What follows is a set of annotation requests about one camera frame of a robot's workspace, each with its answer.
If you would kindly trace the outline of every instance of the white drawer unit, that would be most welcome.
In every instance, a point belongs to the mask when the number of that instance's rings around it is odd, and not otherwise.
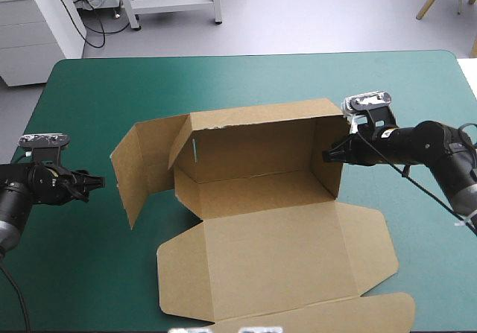
[[[83,36],[72,0],[63,0]],[[60,0],[0,0],[0,77],[8,86],[44,83],[55,63],[78,59],[84,40]]]

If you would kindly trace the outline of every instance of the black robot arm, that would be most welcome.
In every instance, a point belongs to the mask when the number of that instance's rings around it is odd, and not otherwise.
[[[423,164],[446,195],[451,212],[458,217],[471,217],[477,227],[476,146],[464,132],[471,124],[453,128],[424,121],[416,127],[399,128],[390,104],[391,97],[386,92],[347,98],[342,110],[350,120],[351,133],[323,152],[324,159],[354,165],[404,165],[400,171],[404,177],[408,177],[411,165]]]
[[[87,202],[91,190],[104,187],[103,177],[61,165],[68,143],[64,134],[26,135],[19,146],[31,161],[0,165],[0,256],[18,244],[33,205]]]

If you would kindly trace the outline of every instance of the box side panel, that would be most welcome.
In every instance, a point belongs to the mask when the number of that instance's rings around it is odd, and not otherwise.
[[[171,147],[169,148],[168,168],[172,168],[172,165],[176,161],[177,156],[183,149],[184,144],[189,140],[192,134],[191,116],[187,115],[182,127],[174,138]]]
[[[214,333],[241,327],[281,326],[286,333],[409,333],[414,300],[408,294],[387,294],[312,305],[261,317],[245,317],[210,326]]]
[[[201,218],[199,185],[179,168],[174,168],[176,197],[191,212]]]
[[[204,219],[333,200],[309,171],[203,183],[199,190]]]
[[[341,114],[341,111],[330,100],[327,98],[319,98],[288,104],[266,104],[216,111],[194,112],[191,113],[191,117],[192,129],[204,130],[338,114]]]
[[[357,296],[333,203],[205,220],[215,321]]]
[[[159,303],[167,314],[214,320],[203,224],[158,249]]]
[[[317,118],[312,150],[312,172],[320,183],[334,196],[338,196],[341,181],[341,163],[325,163],[323,151],[332,148],[350,132],[350,126],[342,115]]]
[[[193,132],[177,164],[198,183],[309,170],[315,121]]]
[[[383,214],[335,203],[359,294],[397,272],[399,263]]]
[[[174,187],[174,174],[168,169],[169,151],[187,117],[177,115],[136,124],[149,194]]]
[[[144,181],[145,165],[136,127],[119,142],[111,153],[114,172],[121,200],[126,210],[129,224],[134,226],[142,206],[149,195]]]

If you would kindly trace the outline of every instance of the gray floor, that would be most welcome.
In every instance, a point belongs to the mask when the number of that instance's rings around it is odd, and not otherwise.
[[[104,48],[85,47],[84,57],[160,57],[446,49],[468,57],[477,35],[477,8],[437,0],[418,22],[425,0],[222,0],[224,23],[210,11],[148,15],[142,30],[108,36]],[[101,14],[107,30],[125,16]],[[95,19],[85,16],[88,25]],[[95,43],[97,34],[89,35]],[[7,88],[0,81],[0,162],[10,160],[42,86]]]

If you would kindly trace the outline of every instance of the wire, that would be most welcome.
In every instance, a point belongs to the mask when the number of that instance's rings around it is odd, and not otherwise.
[[[376,153],[378,156],[381,157],[382,160],[384,160],[386,163],[388,163],[395,171],[397,171],[399,174],[401,174],[402,177],[406,178],[407,180],[409,180],[411,183],[413,183],[416,187],[418,187],[421,191],[423,191],[424,193],[426,193],[428,196],[430,196],[432,199],[434,199],[440,206],[442,206],[443,208],[445,208],[445,210],[447,210],[448,212],[450,212],[455,218],[457,218],[459,221],[463,221],[464,219],[461,218],[461,216],[459,216],[458,214],[456,214],[454,212],[454,210],[452,210],[451,208],[449,208],[441,199],[439,199],[438,197],[436,197],[433,193],[431,193],[429,190],[427,190],[426,188],[424,188],[421,184],[419,184],[418,182],[416,182],[414,179],[412,179],[410,176],[406,175],[406,173],[404,171],[402,171],[401,169],[399,169],[397,166],[395,166],[395,164],[393,164],[388,158],[386,158],[386,156],[384,154],[382,154],[379,150],[377,150],[371,143],[369,143],[364,137],[362,134],[360,134],[360,132],[356,132],[356,134],[359,136],[359,138],[361,138],[361,140],[369,147],[371,148],[374,153]],[[470,229],[470,231],[472,231],[476,236],[477,236],[477,229],[475,229],[472,225],[470,225],[469,223],[466,223],[466,226]]]
[[[477,124],[475,124],[475,123],[466,123],[466,124],[462,124],[457,129],[457,133],[459,135],[459,139],[462,141],[462,143],[464,143],[465,148],[467,148],[470,155],[472,156],[473,168],[477,169],[477,152],[476,152],[477,143],[472,143],[472,140],[470,139],[470,137],[465,137],[464,136],[464,134],[466,134],[464,132],[464,128],[467,128],[467,127],[470,127],[470,126],[474,126],[474,127],[477,128]]]
[[[2,259],[3,259],[3,255],[0,253],[0,270],[3,272],[3,274],[7,278],[8,282],[12,285],[13,289],[16,292],[16,295],[18,296],[18,300],[20,302],[20,305],[22,306],[23,320],[25,321],[25,332],[30,333],[31,331],[30,318],[28,317],[28,310],[27,310],[27,305],[25,304],[25,298],[23,298],[23,294],[20,291],[20,287],[18,287],[11,273],[5,267]]]
[[[106,34],[106,35],[109,35],[109,34],[118,34],[124,30],[127,29],[127,27],[129,26],[129,22],[127,22],[127,24],[125,26],[123,26],[122,28],[120,28],[119,30],[116,30],[116,31],[105,31],[104,33],[102,31],[97,31],[93,28],[90,28],[89,26],[86,26],[84,25],[84,27],[88,30],[91,30],[93,33],[98,33],[98,34]]]
[[[101,43],[101,45],[95,45],[95,44],[90,43],[88,40],[86,40],[86,37],[83,36],[80,29],[78,29],[75,21],[73,20],[73,17],[71,15],[71,13],[69,12],[68,7],[66,6],[65,2],[63,0],[60,0],[60,1],[61,1],[61,4],[63,5],[63,7],[65,8],[66,12],[68,13],[69,19],[72,21],[72,24],[75,27],[77,33],[80,34],[81,39],[83,39],[86,44],[88,44],[89,46],[91,46],[93,48],[103,48],[104,45],[106,45],[106,34],[104,33],[103,22],[101,21],[101,19],[99,19],[98,14],[93,10],[93,13],[95,14],[96,18],[99,21],[99,25],[101,26],[101,30],[102,30],[102,34],[103,34],[103,42]]]
[[[15,159],[13,161],[13,164],[18,163],[20,160],[22,160],[23,158],[26,158],[26,157],[27,157],[26,154],[22,154],[21,156],[19,156],[17,159]]]

